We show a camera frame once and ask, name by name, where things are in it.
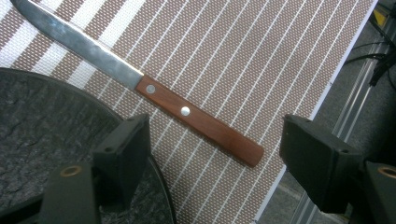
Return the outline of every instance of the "brass insert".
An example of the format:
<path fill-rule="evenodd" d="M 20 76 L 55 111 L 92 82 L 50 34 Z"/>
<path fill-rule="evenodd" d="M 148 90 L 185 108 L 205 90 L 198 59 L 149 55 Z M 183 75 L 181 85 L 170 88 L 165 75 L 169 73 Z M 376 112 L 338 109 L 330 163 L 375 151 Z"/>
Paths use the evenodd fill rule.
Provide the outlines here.
<path fill-rule="evenodd" d="M 69 166 L 62 169 L 61 176 L 69 177 L 72 175 L 77 175 L 79 172 L 81 172 L 81 170 L 82 170 L 81 166 L 78 165 Z"/>
<path fill-rule="evenodd" d="M 378 168 L 378 172 L 388 176 L 390 178 L 395 178 L 396 179 L 396 169 L 395 168 L 391 168 L 391 167 L 387 167 L 387 166 L 381 166 Z"/>

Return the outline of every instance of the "brown and white striped mat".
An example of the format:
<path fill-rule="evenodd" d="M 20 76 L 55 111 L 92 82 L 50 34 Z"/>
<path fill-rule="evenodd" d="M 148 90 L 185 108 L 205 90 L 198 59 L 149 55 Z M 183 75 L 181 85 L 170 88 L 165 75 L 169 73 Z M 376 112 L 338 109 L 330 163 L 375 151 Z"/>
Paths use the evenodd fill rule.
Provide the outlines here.
<path fill-rule="evenodd" d="M 151 117 L 179 223 L 249 223 L 283 174 L 282 116 L 315 116 L 376 0 L 43 0 L 143 73 L 265 148 L 255 168 L 40 34 L 0 3 L 0 66 L 71 83 Z"/>

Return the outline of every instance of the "knife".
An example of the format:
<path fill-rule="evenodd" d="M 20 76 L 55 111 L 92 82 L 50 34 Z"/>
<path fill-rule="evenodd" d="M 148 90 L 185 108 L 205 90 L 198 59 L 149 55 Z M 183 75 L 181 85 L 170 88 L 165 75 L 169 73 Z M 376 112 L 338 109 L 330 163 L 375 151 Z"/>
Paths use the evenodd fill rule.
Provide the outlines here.
<path fill-rule="evenodd" d="M 56 40 L 104 74 L 135 90 L 166 113 L 193 128 L 226 152 L 254 167 L 263 149 L 220 120 L 178 96 L 155 79 L 145 76 L 78 28 L 28 0 L 11 0 L 14 7 L 47 37 Z"/>

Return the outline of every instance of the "wooden handle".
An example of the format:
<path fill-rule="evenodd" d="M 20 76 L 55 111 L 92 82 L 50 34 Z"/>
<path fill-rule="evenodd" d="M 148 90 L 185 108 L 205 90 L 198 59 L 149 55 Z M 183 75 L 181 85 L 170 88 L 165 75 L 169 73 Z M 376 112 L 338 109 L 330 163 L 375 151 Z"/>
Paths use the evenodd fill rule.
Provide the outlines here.
<path fill-rule="evenodd" d="M 247 165 L 253 167 L 262 158 L 263 149 L 255 142 L 206 114 L 153 78 L 143 76 L 135 90 Z"/>

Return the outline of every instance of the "stainless steel blade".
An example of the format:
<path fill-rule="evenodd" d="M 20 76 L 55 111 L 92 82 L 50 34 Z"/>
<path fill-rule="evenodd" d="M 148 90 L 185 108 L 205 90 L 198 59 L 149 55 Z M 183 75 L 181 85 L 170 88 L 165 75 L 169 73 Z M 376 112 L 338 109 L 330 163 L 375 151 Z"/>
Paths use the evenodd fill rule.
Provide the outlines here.
<path fill-rule="evenodd" d="M 43 7 L 27 0 L 11 0 L 15 8 L 30 23 L 49 38 L 73 50 L 85 61 L 103 73 L 115 78 L 128 88 L 134 89 L 143 73 L 126 63 L 105 46 L 82 33 L 78 28 L 52 15 Z"/>

